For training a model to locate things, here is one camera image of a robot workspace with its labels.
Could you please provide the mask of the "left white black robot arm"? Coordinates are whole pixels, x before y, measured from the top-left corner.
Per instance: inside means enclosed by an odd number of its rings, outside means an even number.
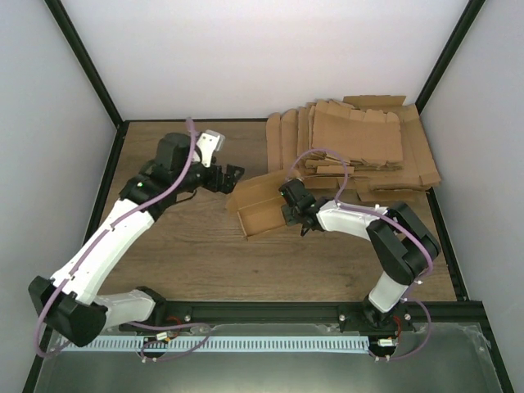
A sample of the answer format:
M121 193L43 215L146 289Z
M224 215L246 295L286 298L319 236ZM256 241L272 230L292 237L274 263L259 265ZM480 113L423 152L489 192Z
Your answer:
M161 329L168 312L166 299L156 291L138 287L111 296L98 292L126 251L176 204L179 194L193 194L200 187L223 194L233 191L244 169L215 163L224 140L212 130L166 134L155 157L125 184L106 220L77 254L50 278L37 276L30 283L38 321L78 347L122 324Z

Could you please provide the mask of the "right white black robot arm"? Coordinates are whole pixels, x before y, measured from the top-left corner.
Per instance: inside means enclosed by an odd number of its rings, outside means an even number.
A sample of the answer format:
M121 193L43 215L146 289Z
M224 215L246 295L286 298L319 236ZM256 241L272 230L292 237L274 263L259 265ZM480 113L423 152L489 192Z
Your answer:
M345 233L369 241L382 267L377 284L364 298L364 322L375 330L393 319L394 308L412 285L432 271L441 253L439 242L404 202L374 207L346 204L334 198L315 198L298 178L286 181L279 192L285 204L286 225L309 231Z

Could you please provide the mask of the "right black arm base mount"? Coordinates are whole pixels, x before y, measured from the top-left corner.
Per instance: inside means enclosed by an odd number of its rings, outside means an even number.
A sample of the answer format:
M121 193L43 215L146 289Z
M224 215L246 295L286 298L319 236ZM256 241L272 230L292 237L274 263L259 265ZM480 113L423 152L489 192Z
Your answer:
M337 316L342 332L359 332L363 335L392 334L398 326L401 331L412 331L413 324L404 316L408 310L403 305L381 313L366 302L343 303L337 306Z

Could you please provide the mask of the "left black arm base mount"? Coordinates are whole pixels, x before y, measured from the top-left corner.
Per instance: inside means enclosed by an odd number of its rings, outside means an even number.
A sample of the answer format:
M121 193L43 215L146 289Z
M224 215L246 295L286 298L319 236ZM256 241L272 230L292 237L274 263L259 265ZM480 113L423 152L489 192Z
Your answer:
M150 317L146 321L137 323L122 323L117 326L120 332L158 333L169 331L169 327L191 323L193 320L192 307L175 307L168 309L165 315L154 321Z

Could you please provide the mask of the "brown cardboard box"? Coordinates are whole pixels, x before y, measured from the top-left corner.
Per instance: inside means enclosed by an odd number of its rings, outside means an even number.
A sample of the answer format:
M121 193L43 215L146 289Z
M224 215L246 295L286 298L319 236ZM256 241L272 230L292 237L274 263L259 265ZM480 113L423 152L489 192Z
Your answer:
M286 202L279 191L287 177L286 169L256 176L239 182L228 195L226 210L238 219L246 240L267 237L287 227L282 214Z

